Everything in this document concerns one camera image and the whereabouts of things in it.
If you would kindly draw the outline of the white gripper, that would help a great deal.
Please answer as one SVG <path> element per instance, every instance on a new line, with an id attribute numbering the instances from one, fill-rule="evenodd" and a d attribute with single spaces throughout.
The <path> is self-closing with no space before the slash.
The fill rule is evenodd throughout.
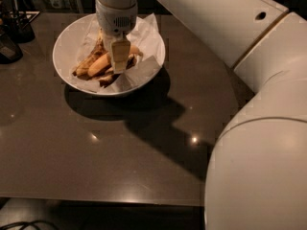
<path id="1" fill-rule="evenodd" d="M 122 38 L 134 29 L 137 12 L 137 0 L 96 0 L 97 20 L 104 43 L 111 43 L 111 65 L 115 74 L 123 73 L 127 67 L 130 42 Z"/>

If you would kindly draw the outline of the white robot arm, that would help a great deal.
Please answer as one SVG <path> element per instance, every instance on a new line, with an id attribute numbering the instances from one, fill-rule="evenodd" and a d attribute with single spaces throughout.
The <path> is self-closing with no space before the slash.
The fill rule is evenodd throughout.
<path id="1" fill-rule="evenodd" d="M 157 0 L 254 92 L 207 169 L 206 230 L 307 230 L 307 21 L 273 0 Z M 96 0 L 101 26 L 136 0 Z"/>

